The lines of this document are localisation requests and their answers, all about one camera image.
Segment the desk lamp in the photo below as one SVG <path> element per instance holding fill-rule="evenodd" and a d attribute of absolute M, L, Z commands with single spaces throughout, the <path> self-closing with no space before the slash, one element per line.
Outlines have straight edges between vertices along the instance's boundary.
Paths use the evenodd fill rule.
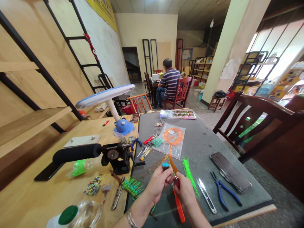
<path fill-rule="evenodd" d="M 127 135 L 134 129 L 134 124 L 127 121 L 125 118 L 120 119 L 115 105 L 113 104 L 112 98 L 122 95 L 126 92 L 133 90 L 135 86 L 133 84 L 118 86 L 108 90 L 101 91 L 99 93 L 93 94 L 87 98 L 79 101 L 75 107 L 78 109 L 88 108 L 93 105 L 97 105 L 101 102 L 106 102 L 114 119 L 115 119 L 115 128 L 114 131 Z"/>

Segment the smartphone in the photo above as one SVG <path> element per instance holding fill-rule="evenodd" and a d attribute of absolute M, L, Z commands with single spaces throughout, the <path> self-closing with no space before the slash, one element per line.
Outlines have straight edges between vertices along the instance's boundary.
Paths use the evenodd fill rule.
<path fill-rule="evenodd" d="M 243 193 L 252 187 L 252 184 L 220 152 L 212 154 L 210 158 L 239 192 Z"/>
<path fill-rule="evenodd" d="M 139 118 L 139 113 L 132 114 L 130 122 L 137 122 Z"/>
<path fill-rule="evenodd" d="M 34 178 L 34 181 L 48 181 L 63 165 L 64 163 L 57 164 L 52 161 L 51 164 Z"/>

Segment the hand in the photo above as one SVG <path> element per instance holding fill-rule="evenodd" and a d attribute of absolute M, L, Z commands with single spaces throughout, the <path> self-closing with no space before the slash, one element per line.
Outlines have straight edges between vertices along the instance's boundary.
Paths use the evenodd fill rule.
<path fill-rule="evenodd" d="M 154 204 L 157 204 L 162 195 L 162 190 L 168 186 L 173 173 L 172 168 L 164 170 L 162 166 L 155 169 L 144 193 L 151 199 Z"/>
<path fill-rule="evenodd" d="M 179 172 L 177 172 L 176 175 L 180 181 L 180 188 L 178 188 L 175 184 L 174 190 L 179 200 L 187 209 L 197 206 L 191 181 Z"/>

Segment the doorway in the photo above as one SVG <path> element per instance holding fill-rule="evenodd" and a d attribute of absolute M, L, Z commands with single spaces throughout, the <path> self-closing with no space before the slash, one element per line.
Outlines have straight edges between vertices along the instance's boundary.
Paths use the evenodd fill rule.
<path fill-rule="evenodd" d="M 122 50 L 130 82 L 132 84 L 142 82 L 137 47 L 123 47 Z"/>

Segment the pillar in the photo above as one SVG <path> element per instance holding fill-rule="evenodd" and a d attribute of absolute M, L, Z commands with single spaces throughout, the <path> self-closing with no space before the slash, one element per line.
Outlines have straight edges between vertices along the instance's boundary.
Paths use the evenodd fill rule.
<path fill-rule="evenodd" d="M 222 70 L 230 59 L 238 59 L 241 63 L 269 2 L 270 0 L 231 0 L 202 103 L 209 105 L 216 91 L 228 91 L 237 70 L 230 79 L 219 79 Z"/>

